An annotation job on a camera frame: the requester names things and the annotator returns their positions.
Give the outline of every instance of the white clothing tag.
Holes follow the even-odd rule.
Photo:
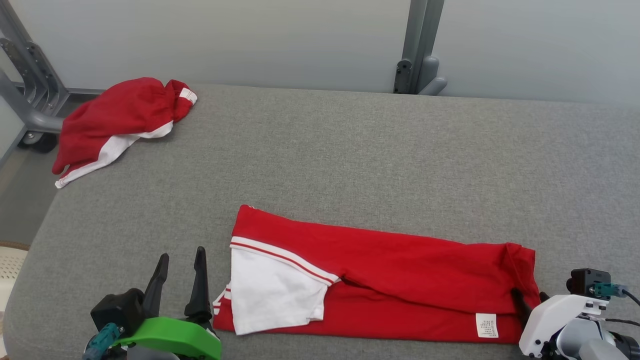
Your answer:
[[[191,104],[195,104],[196,101],[198,100],[198,96],[196,95],[196,93],[192,92],[187,88],[182,88],[182,91],[180,92],[180,97],[183,97],[191,101]]]
[[[478,338],[497,338],[498,326],[495,314],[476,314]]]

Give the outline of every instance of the red stripe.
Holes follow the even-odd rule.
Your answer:
[[[304,266],[302,266],[302,265],[301,265],[301,264],[299,264],[298,262],[293,261],[293,260],[291,260],[291,259],[289,259],[289,258],[286,258],[286,257],[284,257],[284,256],[282,256],[282,255],[280,255],[280,254],[275,254],[274,252],[270,252],[270,251],[262,250],[262,249],[260,249],[259,247],[253,247],[253,246],[251,246],[251,245],[245,245],[245,244],[242,244],[242,243],[235,243],[235,242],[233,242],[233,241],[231,242],[231,245],[236,245],[236,246],[240,246],[240,247],[247,247],[247,248],[249,248],[249,249],[257,250],[257,251],[259,251],[259,252],[263,252],[263,253],[265,253],[265,254],[269,254],[269,255],[272,255],[272,256],[277,256],[277,257],[278,257],[278,258],[280,258],[280,259],[284,259],[284,260],[287,260],[287,261],[288,261],[288,262],[290,262],[290,263],[294,263],[294,264],[298,265],[302,270],[304,270],[304,271],[308,272],[309,274],[311,274],[311,275],[313,275],[313,276],[315,276],[315,277],[318,277],[318,278],[320,278],[320,279],[322,279],[322,280],[328,281],[329,283],[333,284],[333,281],[332,281],[331,279],[327,279],[326,277],[320,276],[320,275],[316,274],[315,272],[313,272],[313,271],[309,270],[308,268],[305,268]]]

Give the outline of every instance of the gray fabric surface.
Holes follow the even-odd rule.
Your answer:
[[[537,250],[536,279],[610,271],[640,294],[640,113],[590,104],[194,86],[166,138],[62,189],[5,317],[12,360],[77,359],[90,309],[171,256],[161,313],[181,316],[193,256],[212,297],[238,207],[295,220]],[[629,299],[607,316],[638,319]],[[640,339],[640,331],[610,329]],[[222,332],[225,359],[522,359],[515,345]]]

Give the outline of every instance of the metal frame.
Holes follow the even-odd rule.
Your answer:
[[[44,133],[59,133],[62,119],[57,114],[69,97],[62,80],[53,71],[41,48],[35,44],[8,0],[0,0],[0,47],[16,66],[24,81],[24,95],[0,70],[0,94],[24,122],[25,142]]]
[[[431,56],[443,6],[444,0],[411,0],[394,93],[437,95],[446,86],[444,77],[436,77],[439,61]],[[409,71],[401,63],[410,64]]]

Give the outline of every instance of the teal connector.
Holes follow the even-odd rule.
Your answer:
[[[122,331],[112,322],[105,325],[91,341],[82,354],[82,360],[100,360],[102,355],[120,337]]]
[[[612,282],[600,282],[593,286],[593,294],[598,297],[627,297],[627,294],[624,294],[622,290],[627,290],[627,287],[625,285],[614,284]]]

